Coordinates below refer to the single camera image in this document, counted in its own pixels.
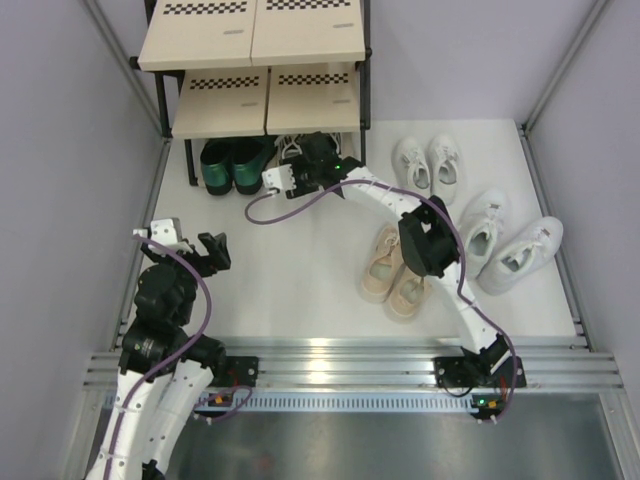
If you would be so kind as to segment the black white sneaker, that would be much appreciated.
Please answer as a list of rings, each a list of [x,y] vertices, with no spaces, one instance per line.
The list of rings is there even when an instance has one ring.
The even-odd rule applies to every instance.
[[[300,135],[280,135],[275,140],[276,164],[281,165],[285,160],[302,154],[299,144]]]
[[[342,136],[340,133],[325,133],[329,146],[337,156],[342,156]]]

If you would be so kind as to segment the green loafer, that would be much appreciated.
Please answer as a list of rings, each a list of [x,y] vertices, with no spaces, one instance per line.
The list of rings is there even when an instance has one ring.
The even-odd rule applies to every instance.
[[[262,172],[276,153],[271,136],[241,137],[236,143],[232,173],[236,190],[253,195],[262,187]]]
[[[200,166],[205,188],[210,195],[223,196],[231,191],[234,147],[231,139],[210,139],[205,143],[200,154]]]

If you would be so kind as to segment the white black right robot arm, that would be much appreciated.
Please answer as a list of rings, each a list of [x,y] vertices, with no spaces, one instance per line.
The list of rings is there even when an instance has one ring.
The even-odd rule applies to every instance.
[[[405,266],[447,294],[461,352],[435,359],[438,386],[503,387],[508,392],[526,387],[523,362],[513,342],[480,309],[466,282],[463,244],[443,201],[384,183],[361,161],[339,156],[326,134],[304,136],[300,148],[300,154],[266,174],[273,187],[290,198],[333,192],[396,223]]]

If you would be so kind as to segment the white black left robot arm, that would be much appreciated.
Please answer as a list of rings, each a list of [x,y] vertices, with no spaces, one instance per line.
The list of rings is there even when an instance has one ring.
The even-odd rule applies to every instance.
[[[135,231],[149,266],[138,279],[135,317],[121,342],[117,389],[89,479],[163,479],[177,440],[194,411],[207,403],[230,417],[250,399],[255,356],[230,356],[223,341],[202,329],[189,335],[194,302],[213,313],[205,280],[231,266],[225,234],[201,233],[200,254],[176,230]]]

